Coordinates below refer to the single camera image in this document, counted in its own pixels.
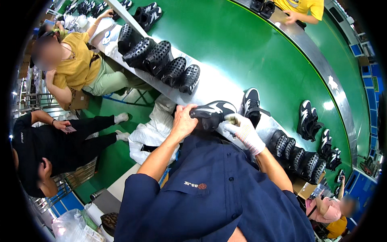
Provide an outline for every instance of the navy blue shirt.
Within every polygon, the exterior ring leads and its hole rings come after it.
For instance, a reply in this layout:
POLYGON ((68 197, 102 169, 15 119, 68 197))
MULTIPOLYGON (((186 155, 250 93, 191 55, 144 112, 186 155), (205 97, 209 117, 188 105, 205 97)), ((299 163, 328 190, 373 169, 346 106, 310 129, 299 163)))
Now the navy blue shirt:
POLYGON ((233 144, 190 135, 164 187, 145 174, 125 181, 115 242, 314 241, 296 196, 281 191, 233 144))

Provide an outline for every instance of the black t-shirt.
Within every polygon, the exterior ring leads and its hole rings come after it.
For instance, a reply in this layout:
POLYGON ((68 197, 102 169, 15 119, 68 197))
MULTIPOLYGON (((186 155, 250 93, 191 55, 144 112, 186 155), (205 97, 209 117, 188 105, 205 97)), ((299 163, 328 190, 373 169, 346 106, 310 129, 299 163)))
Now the black t-shirt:
POLYGON ((45 197, 38 188, 38 169, 42 158, 52 164, 51 176, 63 173, 62 165, 66 160, 65 133, 51 125, 38 128, 31 126, 31 113, 18 118, 13 128, 12 147, 19 158, 18 175, 27 192, 32 197, 45 197))

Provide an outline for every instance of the white knit glove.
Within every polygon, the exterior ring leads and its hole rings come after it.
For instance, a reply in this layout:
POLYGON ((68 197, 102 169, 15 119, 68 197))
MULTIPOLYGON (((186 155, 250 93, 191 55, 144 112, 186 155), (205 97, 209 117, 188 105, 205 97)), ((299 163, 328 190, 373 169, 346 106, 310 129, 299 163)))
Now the white knit glove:
POLYGON ((252 155, 256 156, 266 147, 265 143, 258 136, 250 119, 243 117, 238 113, 231 113, 224 117, 230 123, 225 124, 224 128, 242 141, 250 150, 252 155))

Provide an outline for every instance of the shoe box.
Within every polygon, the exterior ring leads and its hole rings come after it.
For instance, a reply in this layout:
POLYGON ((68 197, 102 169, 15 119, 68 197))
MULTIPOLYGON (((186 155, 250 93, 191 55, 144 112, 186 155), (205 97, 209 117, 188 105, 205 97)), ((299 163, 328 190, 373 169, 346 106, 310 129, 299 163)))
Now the shoe box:
MULTIPOLYGON (((321 182, 321 180, 324 178, 324 176, 325 176, 325 171, 322 172, 317 184, 319 184, 321 182)), ((310 197, 310 195, 316 189, 316 187, 317 187, 317 185, 309 184, 308 182, 306 182, 305 180, 303 180, 300 177, 297 177, 297 179, 293 183, 294 193, 305 200, 310 197)))

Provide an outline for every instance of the shirt pocket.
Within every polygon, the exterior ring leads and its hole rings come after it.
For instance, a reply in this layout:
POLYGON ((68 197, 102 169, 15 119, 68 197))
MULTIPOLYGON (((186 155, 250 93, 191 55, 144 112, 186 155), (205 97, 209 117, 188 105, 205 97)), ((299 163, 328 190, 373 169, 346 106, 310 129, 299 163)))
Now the shirt pocket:
POLYGON ((211 166, 181 167, 174 172, 160 192, 175 191, 194 196, 206 196, 209 194, 211 172, 211 166))

